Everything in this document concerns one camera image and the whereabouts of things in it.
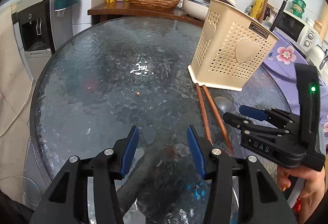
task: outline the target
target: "silver screw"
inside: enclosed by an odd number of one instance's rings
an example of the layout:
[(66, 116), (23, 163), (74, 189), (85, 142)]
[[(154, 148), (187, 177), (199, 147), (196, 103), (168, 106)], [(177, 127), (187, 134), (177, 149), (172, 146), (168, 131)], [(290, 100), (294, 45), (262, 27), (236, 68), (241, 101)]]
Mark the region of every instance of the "silver screw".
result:
[(78, 158), (77, 158), (76, 155), (71, 156), (71, 157), (69, 158), (70, 163), (75, 163), (77, 160), (78, 160)]
[(105, 154), (105, 155), (112, 155), (112, 154), (114, 154), (114, 150), (111, 149), (111, 148), (106, 149), (106, 150), (104, 151), (104, 154)]
[(249, 160), (250, 162), (252, 162), (252, 163), (255, 163), (255, 162), (257, 161), (257, 158), (256, 158), (256, 156), (250, 155), (250, 156), (248, 157), (248, 160)]
[(212, 153), (214, 154), (214, 155), (221, 155), (221, 150), (220, 149), (218, 149), (218, 148), (214, 148), (213, 150), (212, 150)]

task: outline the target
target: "pink flower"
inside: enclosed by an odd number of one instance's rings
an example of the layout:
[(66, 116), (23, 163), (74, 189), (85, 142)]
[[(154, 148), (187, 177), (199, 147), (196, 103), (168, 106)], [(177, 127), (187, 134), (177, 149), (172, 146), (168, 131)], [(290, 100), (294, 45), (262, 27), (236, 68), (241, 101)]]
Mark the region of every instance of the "pink flower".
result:
[(277, 56), (278, 61), (283, 61), (286, 65), (289, 65), (290, 62), (294, 62), (296, 60), (296, 56), (294, 53), (294, 48), (289, 46), (288, 48), (279, 47), (277, 52), (280, 54)]
[(326, 123), (323, 125), (323, 132), (324, 132), (324, 133), (328, 132), (328, 122), (326, 122)]

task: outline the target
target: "microwave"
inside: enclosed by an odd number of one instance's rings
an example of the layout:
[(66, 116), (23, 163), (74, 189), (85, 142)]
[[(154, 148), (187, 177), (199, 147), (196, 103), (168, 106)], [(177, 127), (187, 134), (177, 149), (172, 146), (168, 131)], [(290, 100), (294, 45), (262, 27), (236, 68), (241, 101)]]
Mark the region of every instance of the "microwave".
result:
[(277, 28), (303, 55), (306, 55), (315, 45), (321, 47), (321, 39), (317, 30), (289, 11), (283, 11)]

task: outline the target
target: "human hand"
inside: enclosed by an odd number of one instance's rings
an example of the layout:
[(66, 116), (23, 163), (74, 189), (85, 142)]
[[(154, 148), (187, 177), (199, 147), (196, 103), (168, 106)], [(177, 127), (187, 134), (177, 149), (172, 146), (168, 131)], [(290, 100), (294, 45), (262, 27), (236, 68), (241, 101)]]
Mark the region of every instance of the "human hand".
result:
[(277, 185), (282, 191), (289, 188), (291, 181), (288, 176), (295, 176), (305, 179), (305, 185), (301, 191), (301, 211), (299, 224), (303, 224), (314, 212), (325, 193), (325, 168), (321, 172), (312, 170), (305, 166), (299, 166), (295, 169), (285, 169), (277, 166), (278, 180)]

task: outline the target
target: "blue gripper pad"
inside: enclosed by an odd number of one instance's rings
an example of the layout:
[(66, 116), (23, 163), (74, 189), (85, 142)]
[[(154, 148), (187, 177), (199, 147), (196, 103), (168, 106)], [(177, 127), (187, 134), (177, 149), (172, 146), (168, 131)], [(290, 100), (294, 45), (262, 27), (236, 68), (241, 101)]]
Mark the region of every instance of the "blue gripper pad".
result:
[(268, 120), (268, 116), (262, 110), (251, 108), (245, 105), (239, 107), (239, 113), (259, 121)]
[(206, 176), (204, 155), (190, 126), (187, 128), (187, 140), (197, 172), (204, 179)]
[(119, 174), (122, 178), (124, 178), (125, 175), (127, 175), (128, 172), (130, 171), (132, 160), (133, 160), (133, 157), (134, 157), (134, 154), (136, 152), (138, 142), (139, 142), (138, 128), (135, 127), (133, 131), (130, 131), (129, 136), (130, 135), (131, 135), (130, 140), (127, 143), (127, 146), (125, 148), (125, 151), (122, 155), (122, 160), (121, 160), (121, 170), (120, 170)]

